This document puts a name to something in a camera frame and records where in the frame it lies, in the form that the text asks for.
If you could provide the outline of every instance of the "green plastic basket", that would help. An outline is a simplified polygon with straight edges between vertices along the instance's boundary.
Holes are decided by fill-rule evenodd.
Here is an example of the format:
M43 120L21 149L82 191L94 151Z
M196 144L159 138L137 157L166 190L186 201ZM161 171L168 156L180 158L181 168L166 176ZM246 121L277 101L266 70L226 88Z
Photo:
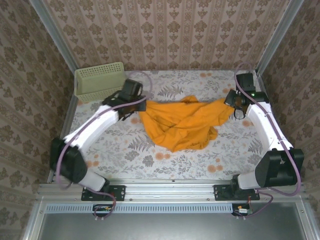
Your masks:
M82 102L104 100L121 90L125 80L122 62L77 69L74 72L74 95Z

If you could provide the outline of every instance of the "fabric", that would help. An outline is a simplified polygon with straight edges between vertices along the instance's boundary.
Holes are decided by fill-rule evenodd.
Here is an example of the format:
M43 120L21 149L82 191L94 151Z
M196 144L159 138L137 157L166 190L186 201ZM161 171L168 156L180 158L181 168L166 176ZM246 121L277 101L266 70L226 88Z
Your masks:
M214 126L221 126L234 112L224 99L198 102L187 96L181 102L157 103L148 100L146 111L139 112L145 131L151 140L171 152L204 149L218 136Z
M290 0L43 2L79 68L130 71L255 69Z
M235 88L234 72L225 70L145 71L152 79L150 100L157 103L178 102L194 95L199 102L225 99ZM143 83L141 73L130 76ZM260 91L257 76L253 75ZM85 123L99 108L101 101L79 102L71 132ZM171 152L156 145L147 135L139 113L118 121L100 135L85 153L90 170L108 179L230 180L233 175L250 172L265 154L256 128L248 117L236 120L231 114L215 140L204 149Z
M305 0L262 75L274 115L304 153L301 175L320 223L320 2Z
M28 0L0 1L0 239L18 240L50 171L73 75Z

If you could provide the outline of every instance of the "patterned wallpaper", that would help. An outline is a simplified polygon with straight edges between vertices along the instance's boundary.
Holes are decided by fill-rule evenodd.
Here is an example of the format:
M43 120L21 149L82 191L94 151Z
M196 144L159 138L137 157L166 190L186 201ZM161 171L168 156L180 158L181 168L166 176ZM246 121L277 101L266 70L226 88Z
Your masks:
M0 1L0 29L0 239L15 240L47 180L73 76L27 0Z
M44 0L79 68L257 64L290 0Z
M303 181L320 220L319 0L304 1L262 77L280 127L305 154Z

